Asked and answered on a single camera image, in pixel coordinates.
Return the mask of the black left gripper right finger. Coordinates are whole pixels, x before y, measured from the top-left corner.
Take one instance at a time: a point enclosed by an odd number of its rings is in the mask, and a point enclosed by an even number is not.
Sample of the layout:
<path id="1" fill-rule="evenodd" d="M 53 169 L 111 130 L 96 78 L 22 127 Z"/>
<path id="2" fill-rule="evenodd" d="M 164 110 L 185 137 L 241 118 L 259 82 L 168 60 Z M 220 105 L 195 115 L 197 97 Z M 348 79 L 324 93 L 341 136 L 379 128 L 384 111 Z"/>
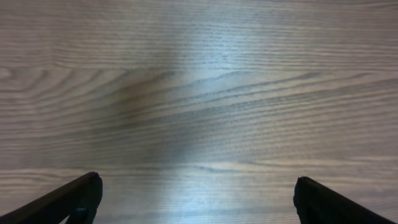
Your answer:
<path id="1" fill-rule="evenodd" d="M 299 177 L 294 206 L 301 224 L 395 224 L 309 177 Z"/>

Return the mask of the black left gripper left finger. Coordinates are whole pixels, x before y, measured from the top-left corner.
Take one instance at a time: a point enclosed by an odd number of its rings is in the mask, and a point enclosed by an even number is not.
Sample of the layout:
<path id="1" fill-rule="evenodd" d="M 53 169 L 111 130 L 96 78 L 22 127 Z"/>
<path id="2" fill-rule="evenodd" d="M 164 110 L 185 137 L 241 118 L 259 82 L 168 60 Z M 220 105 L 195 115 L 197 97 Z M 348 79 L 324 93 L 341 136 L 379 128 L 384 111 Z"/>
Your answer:
<path id="1" fill-rule="evenodd" d="M 1 216 L 1 223 L 92 224 L 103 196 L 103 181 L 89 172 L 50 193 Z"/>

